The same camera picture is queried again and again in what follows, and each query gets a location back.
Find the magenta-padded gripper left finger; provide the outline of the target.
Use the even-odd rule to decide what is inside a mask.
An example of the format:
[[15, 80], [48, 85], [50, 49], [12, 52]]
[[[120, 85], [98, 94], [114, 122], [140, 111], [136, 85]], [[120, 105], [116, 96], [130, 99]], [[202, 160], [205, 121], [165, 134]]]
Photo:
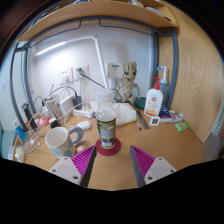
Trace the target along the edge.
[[76, 185], [86, 188], [89, 184], [94, 160], [97, 155], [93, 145], [72, 158], [61, 158], [49, 172]]

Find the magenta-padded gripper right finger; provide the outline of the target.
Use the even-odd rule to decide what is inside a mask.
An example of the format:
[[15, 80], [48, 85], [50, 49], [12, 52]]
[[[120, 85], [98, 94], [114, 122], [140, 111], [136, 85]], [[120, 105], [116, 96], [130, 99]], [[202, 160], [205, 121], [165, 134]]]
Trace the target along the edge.
[[155, 182], [176, 171], [176, 169], [163, 157], [153, 157], [136, 146], [130, 146], [136, 182], [143, 187]]

